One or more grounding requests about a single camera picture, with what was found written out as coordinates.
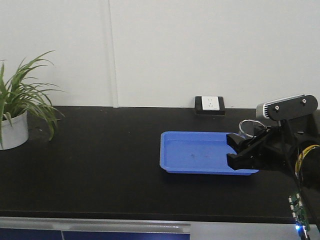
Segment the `blue panel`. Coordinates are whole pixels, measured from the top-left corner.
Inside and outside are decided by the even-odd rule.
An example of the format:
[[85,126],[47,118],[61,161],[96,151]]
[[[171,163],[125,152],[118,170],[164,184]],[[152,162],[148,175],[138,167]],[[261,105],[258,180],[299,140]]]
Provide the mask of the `blue panel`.
[[189,234],[64,231],[64,240],[190,240]]
[[253,169],[233,170],[227,154],[229,132],[166,131],[161,135],[160,166],[175,174],[251,175]]
[[60,231],[0,228],[0,240],[62,240]]

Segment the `blue plastic tray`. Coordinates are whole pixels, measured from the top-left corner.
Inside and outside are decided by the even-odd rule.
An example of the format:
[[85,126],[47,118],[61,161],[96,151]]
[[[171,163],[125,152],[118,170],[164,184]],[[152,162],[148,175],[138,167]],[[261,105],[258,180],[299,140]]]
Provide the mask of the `blue plastic tray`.
[[160,166],[175,174],[251,175],[258,170],[233,170],[227,155],[229,132],[166,131],[161,135]]

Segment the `black table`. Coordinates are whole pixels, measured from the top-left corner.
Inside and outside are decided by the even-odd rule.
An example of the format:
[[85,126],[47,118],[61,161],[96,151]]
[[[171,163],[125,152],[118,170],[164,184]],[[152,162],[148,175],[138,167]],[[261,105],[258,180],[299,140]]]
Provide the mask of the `black table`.
[[[192,108],[58,108],[65,117],[51,142],[44,122],[29,117],[29,140],[0,151],[0,217],[293,222],[288,195],[296,187],[283,173],[170,174],[159,166],[161,133],[238,132],[254,109],[208,116]],[[320,193],[306,192],[320,217]]]

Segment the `electrical outlet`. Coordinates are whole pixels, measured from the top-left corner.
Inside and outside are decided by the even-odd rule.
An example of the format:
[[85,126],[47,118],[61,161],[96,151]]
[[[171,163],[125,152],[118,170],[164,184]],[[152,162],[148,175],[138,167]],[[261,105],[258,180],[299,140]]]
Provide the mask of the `electrical outlet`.
[[197,115],[225,115],[225,103],[222,96],[196,96],[194,109]]
[[202,96],[202,110],[204,111],[219,111],[219,99],[217,96]]

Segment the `white wall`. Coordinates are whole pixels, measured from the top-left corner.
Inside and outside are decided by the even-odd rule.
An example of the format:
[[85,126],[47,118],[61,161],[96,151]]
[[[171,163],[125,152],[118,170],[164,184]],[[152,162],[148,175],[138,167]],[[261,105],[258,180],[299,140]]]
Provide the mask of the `white wall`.
[[65,91],[51,94],[54,104],[112,106],[103,14],[99,0],[1,1],[0,59],[7,59],[6,76],[24,57],[55,50],[46,57],[55,67],[35,73]]
[[111,0],[119,104],[320,100],[320,1]]
[[0,59],[13,71],[25,56],[56,50],[48,56],[55,67],[38,73],[66,91],[52,94],[56,105],[192,107],[194,96],[211,95],[255,108],[299,93],[320,100],[320,1],[109,4],[111,16],[108,0],[1,1]]

